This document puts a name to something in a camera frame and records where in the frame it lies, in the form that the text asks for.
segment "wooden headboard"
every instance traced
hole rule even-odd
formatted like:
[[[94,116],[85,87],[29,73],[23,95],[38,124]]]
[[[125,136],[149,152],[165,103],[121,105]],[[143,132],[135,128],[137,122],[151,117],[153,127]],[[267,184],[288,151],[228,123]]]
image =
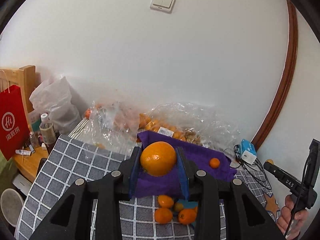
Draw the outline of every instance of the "wooden headboard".
[[[29,100],[31,93],[35,89],[36,67],[28,65],[19,69],[0,68],[0,92],[6,90],[11,85],[17,85],[21,88],[21,97],[24,112],[29,123],[28,113],[33,111]]]

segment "bag handle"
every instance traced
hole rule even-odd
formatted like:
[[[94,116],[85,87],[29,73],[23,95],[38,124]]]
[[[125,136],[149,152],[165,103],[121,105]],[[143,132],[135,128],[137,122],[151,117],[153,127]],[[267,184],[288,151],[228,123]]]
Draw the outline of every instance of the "bag handle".
[[[5,71],[3,69],[0,69],[0,71],[2,71],[4,73],[5,78],[7,79],[7,83],[8,83],[8,92],[10,94],[10,83],[9,83],[9,79],[7,77],[7,74],[5,73]]]

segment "red paper bag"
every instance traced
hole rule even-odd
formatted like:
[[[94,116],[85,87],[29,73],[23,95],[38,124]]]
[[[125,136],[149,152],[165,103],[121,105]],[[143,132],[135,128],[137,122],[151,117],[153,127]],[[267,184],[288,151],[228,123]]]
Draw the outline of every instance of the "red paper bag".
[[[29,136],[20,87],[12,85],[0,93],[0,119],[0,150],[9,160]]]

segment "human hand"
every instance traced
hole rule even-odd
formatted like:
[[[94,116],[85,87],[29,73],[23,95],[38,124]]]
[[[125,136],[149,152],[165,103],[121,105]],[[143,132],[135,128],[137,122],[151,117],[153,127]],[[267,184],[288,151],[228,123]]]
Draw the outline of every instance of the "human hand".
[[[294,207],[294,202],[291,198],[291,195],[287,195],[285,197],[284,203],[285,203],[285,206],[281,209],[281,215],[277,220],[277,226],[281,230],[282,234],[285,233],[288,227],[288,224],[291,218],[291,210]],[[299,235],[300,229],[303,226],[304,222],[306,221],[308,214],[309,214],[308,211],[304,209],[297,212],[294,215],[294,219],[298,220],[298,223],[295,225],[294,228],[291,229],[290,235],[287,237],[287,240],[294,239]]]

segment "bottle cap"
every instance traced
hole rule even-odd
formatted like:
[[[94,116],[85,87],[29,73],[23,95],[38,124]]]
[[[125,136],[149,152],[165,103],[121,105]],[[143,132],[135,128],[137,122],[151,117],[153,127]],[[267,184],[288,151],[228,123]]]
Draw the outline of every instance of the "bottle cap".
[[[41,122],[47,122],[49,121],[48,114],[41,114]]]

